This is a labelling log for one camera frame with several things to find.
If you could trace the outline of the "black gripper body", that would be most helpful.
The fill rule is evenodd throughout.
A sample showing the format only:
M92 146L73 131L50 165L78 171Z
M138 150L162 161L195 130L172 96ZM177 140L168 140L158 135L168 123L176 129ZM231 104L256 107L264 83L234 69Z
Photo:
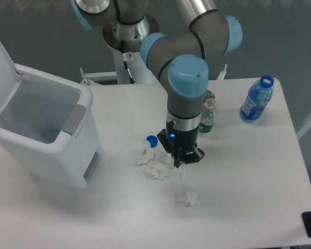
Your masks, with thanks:
M190 131L163 129L157 134L157 138L167 153L172 156L185 155L197 147L198 131L198 127Z

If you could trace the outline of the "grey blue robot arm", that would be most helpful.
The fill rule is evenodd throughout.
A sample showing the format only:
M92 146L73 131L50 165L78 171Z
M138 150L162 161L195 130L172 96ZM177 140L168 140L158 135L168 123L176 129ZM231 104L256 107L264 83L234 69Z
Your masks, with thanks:
M196 140L208 87L206 59L240 46L243 32L233 16L223 16L214 1L178 1L188 32L171 39L159 32L145 1L71 1L87 30L102 27L113 52L119 84L157 79L167 93L166 127L158 139L174 166L199 162Z

